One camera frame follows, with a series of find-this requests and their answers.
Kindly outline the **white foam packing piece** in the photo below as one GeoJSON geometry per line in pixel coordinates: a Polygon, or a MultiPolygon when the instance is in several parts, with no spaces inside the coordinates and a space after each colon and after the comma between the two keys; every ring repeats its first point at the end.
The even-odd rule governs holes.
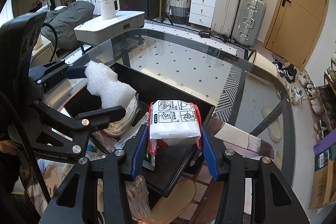
{"type": "Polygon", "coordinates": [[[84,74],[88,92],[100,97],[103,109],[116,106],[126,109],[136,94],[136,90],[119,81],[118,74],[102,63],[90,61],[84,74]]]}

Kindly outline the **white red tissue packet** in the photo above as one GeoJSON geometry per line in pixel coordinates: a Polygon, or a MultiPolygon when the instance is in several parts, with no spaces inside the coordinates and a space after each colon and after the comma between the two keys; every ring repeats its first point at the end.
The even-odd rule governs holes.
{"type": "Polygon", "coordinates": [[[195,144],[202,146],[202,120],[198,106],[181,100],[157,100],[148,116],[149,152],[162,146],[195,144]]]}

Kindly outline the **dark grey bean bag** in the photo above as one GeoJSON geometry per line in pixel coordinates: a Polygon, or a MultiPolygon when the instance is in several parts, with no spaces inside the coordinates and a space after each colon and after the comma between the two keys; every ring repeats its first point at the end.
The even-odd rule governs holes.
{"type": "Polygon", "coordinates": [[[57,49],[74,50],[80,44],[74,28],[93,19],[95,6],[87,1],[75,1],[60,10],[48,11],[45,23],[51,25],[57,34],[57,49]]]}

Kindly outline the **white grey side table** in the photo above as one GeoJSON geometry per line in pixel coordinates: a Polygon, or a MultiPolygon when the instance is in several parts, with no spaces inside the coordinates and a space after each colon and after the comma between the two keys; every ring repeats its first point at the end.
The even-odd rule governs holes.
{"type": "Polygon", "coordinates": [[[95,17],[74,28],[76,39],[84,44],[98,46],[129,30],[143,28],[145,13],[143,11],[119,11],[113,19],[103,20],[95,17]]]}

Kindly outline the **anime print table mat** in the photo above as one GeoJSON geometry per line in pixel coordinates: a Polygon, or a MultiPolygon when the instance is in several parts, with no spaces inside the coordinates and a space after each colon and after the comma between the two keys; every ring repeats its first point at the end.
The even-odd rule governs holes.
{"type": "MultiPolygon", "coordinates": [[[[231,135],[234,130],[236,131],[236,136],[230,137],[227,144],[233,145],[234,148],[240,147],[236,144],[240,141],[242,145],[242,134],[245,133],[246,138],[248,134],[244,131],[238,134],[238,128],[229,124],[222,123],[223,126],[224,129],[229,129],[231,135]]],[[[218,126],[214,127],[215,133],[221,132],[222,127],[220,129],[218,126]]],[[[147,127],[143,125],[141,128],[138,140],[135,138],[129,140],[136,142],[133,145],[137,146],[133,154],[129,152],[128,155],[122,150],[123,154],[120,156],[113,153],[94,161],[90,161],[87,157],[79,159],[58,187],[39,223],[98,223],[98,179],[103,181],[104,223],[133,223],[125,181],[132,180],[133,183],[135,175],[125,173],[124,165],[133,164],[136,152],[138,160],[141,159],[140,156],[144,156],[144,152],[140,152],[139,149],[140,144],[145,145],[147,127]]],[[[246,155],[249,151],[250,154],[259,153],[259,156],[270,156],[271,159],[274,157],[273,147],[257,137],[253,137],[252,144],[246,144],[246,147],[240,147],[246,155]]],[[[189,206],[196,191],[196,186],[191,180],[178,182],[171,192],[173,197],[160,199],[155,205],[154,217],[157,218],[154,218],[153,223],[173,221],[189,206]]]]}

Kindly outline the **white electric kettle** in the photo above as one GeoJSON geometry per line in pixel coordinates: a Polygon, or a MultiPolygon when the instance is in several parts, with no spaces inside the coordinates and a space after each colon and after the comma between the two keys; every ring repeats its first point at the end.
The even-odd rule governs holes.
{"type": "Polygon", "coordinates": [[[120,0],[101,0],[100,9],[103,20],[113,19],[116,17],[116,13],[120,11],[120,0]]]}

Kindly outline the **purple paper bag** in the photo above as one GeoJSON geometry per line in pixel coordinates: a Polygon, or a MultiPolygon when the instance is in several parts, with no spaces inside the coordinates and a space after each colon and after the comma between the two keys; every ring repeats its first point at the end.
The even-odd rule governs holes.
{"type": "Polygon", "coordinates": [[[330,146],[332,146],[336,141],[335,135],[327,135],[325,138],[323,138],[321,141],[319,141],[317,144],[313,146],[314,155],[317,156],[321,154],[323,151],[328,149],[330,146]]]}

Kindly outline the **brown cardboard box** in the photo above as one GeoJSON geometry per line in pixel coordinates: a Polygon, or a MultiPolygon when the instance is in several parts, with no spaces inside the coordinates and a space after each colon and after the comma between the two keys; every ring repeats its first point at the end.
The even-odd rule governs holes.
{"type": "Polygon", "coordinates": [[[335,144],[315,156],[310,209],[335,203],[335,144]]]}

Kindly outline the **wooden shoe rack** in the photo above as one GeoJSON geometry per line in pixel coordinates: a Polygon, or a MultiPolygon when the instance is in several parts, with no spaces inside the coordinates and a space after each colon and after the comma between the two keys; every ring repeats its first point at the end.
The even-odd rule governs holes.
{"type": "Polygon", "coordinates": [[[315,87],[315,96],[309,100],[313,113],[317,141],[335,130],[335,53],[330,66],[323,73],[323,85],[315,87]]]}

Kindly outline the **striped woven basket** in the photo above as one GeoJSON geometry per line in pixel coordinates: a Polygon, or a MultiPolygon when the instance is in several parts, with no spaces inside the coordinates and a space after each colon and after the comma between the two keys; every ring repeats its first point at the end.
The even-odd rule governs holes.
{"type": "Polygon", "coordinates": [[[190,6],[189,0],[169,0],[169,15],[172,23],[185,24],[190,6]]]}

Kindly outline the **silver suitcase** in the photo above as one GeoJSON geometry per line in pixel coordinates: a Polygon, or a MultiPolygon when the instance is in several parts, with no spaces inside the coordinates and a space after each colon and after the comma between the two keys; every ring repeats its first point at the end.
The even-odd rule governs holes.
{"type": "Polygon", "coordinates": [[[266,12],[261,0],[240,0],[231,38],[241,46],[251,48],[259,34],[266,12]]]}

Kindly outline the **white drawer cabinet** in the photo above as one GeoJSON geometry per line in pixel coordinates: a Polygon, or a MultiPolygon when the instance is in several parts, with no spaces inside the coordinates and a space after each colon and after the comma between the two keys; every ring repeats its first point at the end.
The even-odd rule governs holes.
{"type": "Polygon", "coordinates": [[[216,0],[191,0],[189,23],[211,28],[216,0]]]}

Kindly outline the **white suitcase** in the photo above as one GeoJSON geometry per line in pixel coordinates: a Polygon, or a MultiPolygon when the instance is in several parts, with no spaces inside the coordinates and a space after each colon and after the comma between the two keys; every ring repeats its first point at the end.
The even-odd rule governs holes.
{"type": "Polygon", "coordinates": [[[216,0],[211,31],[231,36],[240,0],[216,0]]]}

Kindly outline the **wooden door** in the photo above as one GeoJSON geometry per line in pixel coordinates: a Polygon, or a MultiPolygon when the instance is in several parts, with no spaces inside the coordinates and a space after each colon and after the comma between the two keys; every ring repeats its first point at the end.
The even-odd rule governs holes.
{"type": "Polygon", "coordinates": [[[265,47],[304,68],[323,29],[328,5],[329,0],[277,0],[265,47]]]}

